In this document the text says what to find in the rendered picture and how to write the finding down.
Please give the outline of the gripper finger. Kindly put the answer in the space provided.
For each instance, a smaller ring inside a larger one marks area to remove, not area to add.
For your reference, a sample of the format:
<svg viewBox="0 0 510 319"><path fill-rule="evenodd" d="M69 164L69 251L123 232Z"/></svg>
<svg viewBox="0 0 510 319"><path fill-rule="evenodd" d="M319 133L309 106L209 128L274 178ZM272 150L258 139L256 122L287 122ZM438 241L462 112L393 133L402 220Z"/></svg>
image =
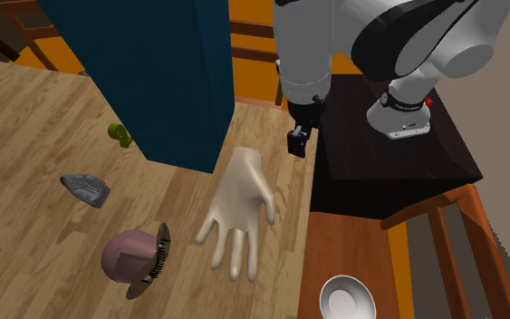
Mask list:
<svg viewBox="0 0 510 319"><path fill-rule="evenodd" d="M296 125L294 130L287 133L288 152L296 157L305 158L305 147L311 137L311 131L302 125Z"/></svg>

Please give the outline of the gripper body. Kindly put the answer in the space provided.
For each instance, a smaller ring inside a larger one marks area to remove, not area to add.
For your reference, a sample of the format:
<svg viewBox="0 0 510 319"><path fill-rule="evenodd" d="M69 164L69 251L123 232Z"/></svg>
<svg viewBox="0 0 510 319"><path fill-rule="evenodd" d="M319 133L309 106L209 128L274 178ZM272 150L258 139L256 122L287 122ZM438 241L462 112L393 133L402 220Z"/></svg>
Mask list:
<svg viewBox="0 0 510 319"><path fill-rule="evenodd" d="M326 100L317 100L312 104L302 105L289 101L287 103L290 116L296 124L302 124L305 128L311 126L319 129L321 117L326 106Z"/></svg>

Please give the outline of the brown wooden chair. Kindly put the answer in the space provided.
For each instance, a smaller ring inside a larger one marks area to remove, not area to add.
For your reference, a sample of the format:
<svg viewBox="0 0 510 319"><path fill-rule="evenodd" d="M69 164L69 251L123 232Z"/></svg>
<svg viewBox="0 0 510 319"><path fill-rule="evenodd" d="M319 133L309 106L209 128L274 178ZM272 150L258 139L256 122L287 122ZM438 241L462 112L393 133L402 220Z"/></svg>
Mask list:
<svg viewBox="0 0 510 319"><path fill-rule="evenodd" d="M36 43L37 39L60 37L53 24L38 27L25 27L18 18L19 15L42 14L43 9L36 0L11 0L0 2L0 9L9 20L15 30L22 36L34 56L47 70L58 72L59 69L44 54L41 47Z"/></svg>
<svg viewBox="0 0 510 319"><path fill-rule="evenodd" d="M231 34L240 34L246 36L260 37L266 39L274 38L274 28L270 24L259 24L245 21L231 20L229 22L229 31ZM256 49L248 49L241 47L231 47L232 57L251 61L274 63L276 72L279 71L279 57L276 53L261 51ZM283 89L280 81L277 82L277 90L274 99L276 108L282 109Z"/></svg>
<svg viewBox="0 0 510 319"><path fill-rule="evenodd" d="M421 319L419 306L429 296L420 295L412 287L412 241L407 233L409 221L421 215L428 217L428 242L435 247L444 286L443 293L435 292L433 297L443 300L442 309L449 319L475 319L444 219L443 209L453 204L460 212L491 319L510 319L510 281L472 184L404 208L385 220L310 213L297 319L322 319L320 292L336 275L353 276L367 286L375 301L377 319Z"/></svg>

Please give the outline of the beige hand model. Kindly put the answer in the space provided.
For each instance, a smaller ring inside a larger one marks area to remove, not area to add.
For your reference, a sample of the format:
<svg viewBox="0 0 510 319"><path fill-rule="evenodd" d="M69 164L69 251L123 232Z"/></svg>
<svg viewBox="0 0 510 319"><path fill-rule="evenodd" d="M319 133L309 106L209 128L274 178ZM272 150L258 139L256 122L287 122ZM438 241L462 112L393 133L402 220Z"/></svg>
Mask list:
<svg viewBox="0 0 510 319"><path fill-rule="evenodd" d="M211 258L211 268L218 269L226 249L227 237L232 237L229 278L235 282L241 272L244 247L248 247L246 275L249 282L257 276L260 209L272 225L276 217L274 192L263 173L262 154L257 150L235 147L226 165L195 237L203 243L211 229L217 229L217 241Z"/></svg>

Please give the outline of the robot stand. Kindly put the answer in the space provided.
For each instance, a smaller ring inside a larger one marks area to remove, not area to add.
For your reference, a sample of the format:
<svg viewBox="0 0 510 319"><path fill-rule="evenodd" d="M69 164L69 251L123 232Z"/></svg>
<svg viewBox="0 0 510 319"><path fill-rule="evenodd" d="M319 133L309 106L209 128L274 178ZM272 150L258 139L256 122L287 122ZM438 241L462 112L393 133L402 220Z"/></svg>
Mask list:
<svg viewBox="0 0 510 319"><path fill-rule="evenodd" d="M321 118L310 210L385 219L401 209L483 178L437 91L429 133L392 140L366 111L388 84L335 74Z"/></svg>

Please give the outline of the tall dark teal box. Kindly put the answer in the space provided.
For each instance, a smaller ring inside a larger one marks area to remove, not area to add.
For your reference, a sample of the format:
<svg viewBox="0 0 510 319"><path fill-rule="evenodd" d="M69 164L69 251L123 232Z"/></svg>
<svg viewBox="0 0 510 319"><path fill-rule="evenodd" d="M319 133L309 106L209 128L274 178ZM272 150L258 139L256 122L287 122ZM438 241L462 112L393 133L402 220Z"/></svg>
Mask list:
<svg viewBox="0 0 510 319"><path fill-rule="evenodd" d="M235 109L227 0L36 0L147 160L211 173Z"/></svg>

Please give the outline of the white bowl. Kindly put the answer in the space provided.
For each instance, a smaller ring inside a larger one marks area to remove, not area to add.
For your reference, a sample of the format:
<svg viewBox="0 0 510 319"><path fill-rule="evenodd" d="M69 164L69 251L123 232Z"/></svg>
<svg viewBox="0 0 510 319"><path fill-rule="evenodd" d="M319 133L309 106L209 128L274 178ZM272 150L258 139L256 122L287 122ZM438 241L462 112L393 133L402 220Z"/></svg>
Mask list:
<svg viewBox="0 0 510 319"><path fill-rule="evenodd" d="M374 298L360 280L337 275L322 286L319 306L322 319L377 319Z"/></svg>

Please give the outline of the small green curled object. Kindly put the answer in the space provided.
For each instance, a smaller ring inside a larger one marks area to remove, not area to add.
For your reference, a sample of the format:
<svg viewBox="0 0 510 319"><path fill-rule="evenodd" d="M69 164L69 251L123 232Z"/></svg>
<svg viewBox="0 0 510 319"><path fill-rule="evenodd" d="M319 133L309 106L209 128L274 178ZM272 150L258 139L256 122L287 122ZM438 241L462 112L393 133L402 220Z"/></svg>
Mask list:
<svg viewBox="0 0 510 319"><path fill-rule="evenodd" d="M111 123L108 127L108 135L113 140L117 140L122 148L127 149L132 143L132 137L122 124Z"/></svg>

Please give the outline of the pink dome with brown disc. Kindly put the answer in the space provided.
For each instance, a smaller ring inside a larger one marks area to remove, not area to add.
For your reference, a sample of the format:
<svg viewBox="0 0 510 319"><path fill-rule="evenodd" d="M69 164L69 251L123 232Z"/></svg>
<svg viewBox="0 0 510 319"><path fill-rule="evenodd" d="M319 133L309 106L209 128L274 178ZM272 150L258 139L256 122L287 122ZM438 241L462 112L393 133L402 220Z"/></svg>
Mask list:
<svg viewBox="0 0 510 319"><path fill-rule="evenodd" d="M104 274L116 283L129 284L128 300L142 295L162 273L170 250L170 232L162 223L156 236L133 229L119 233L101 254Z"/></svg>

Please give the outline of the grey clothes iron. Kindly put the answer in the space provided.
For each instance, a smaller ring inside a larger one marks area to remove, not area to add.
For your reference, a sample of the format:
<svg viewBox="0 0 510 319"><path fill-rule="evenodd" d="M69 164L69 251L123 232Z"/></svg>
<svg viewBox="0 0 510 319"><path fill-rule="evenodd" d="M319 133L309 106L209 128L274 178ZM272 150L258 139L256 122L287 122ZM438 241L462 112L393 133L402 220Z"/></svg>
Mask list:
<svg viewBox="0 0 510 319"><path fill-rule="evenodd" d="M94 208L100 208L111 192L103 180L89 174L65 174L60 181L77 199Z"/></svg>

